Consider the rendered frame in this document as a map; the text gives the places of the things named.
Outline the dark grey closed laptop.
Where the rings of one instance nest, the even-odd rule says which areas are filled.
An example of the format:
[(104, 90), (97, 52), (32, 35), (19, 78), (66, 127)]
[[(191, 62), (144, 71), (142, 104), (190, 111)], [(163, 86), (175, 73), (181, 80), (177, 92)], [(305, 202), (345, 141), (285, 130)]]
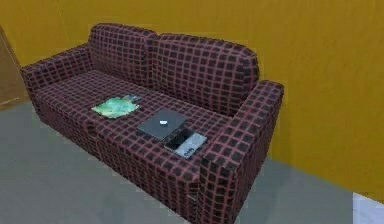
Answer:
[(170, 109), (162, 109), (142, 122), (137, 129), (158, 140), (164, 140), (168, 135), (180, 128), (187, 118)]

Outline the green book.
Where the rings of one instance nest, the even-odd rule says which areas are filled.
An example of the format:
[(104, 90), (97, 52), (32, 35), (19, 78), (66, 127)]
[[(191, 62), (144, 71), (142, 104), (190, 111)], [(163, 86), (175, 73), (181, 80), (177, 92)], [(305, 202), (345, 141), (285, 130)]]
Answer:
[(118, 118), (130, 114), (138, 108), (137, 104), (129, 100), (114, 97), (92, 107), (91, 110), (106, 118)]

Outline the brown wooden door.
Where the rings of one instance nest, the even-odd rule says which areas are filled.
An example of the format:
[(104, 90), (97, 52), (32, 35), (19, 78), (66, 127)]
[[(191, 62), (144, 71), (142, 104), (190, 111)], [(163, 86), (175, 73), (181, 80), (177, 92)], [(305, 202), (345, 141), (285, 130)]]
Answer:
[(29, 101), (20, 63), (0, 25), (0, 111)]

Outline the dark red checked sofa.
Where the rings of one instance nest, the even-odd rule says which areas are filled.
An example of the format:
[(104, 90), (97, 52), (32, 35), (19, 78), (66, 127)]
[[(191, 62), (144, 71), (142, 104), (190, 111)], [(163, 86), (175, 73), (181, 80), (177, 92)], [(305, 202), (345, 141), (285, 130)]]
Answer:
[[(284, 88), (259, 76), (256, 54), (220, 39), (99, 23), (79, 46), (24, 66), (40, 120), (190, 224), (234, 224), (267, 157)], [(91, 110), (137, 95), (118, 118)], [(187, 120), (164, 140), (137, 127), (162, 109)], [(185, 159), (165, 144), (207, 138)]]

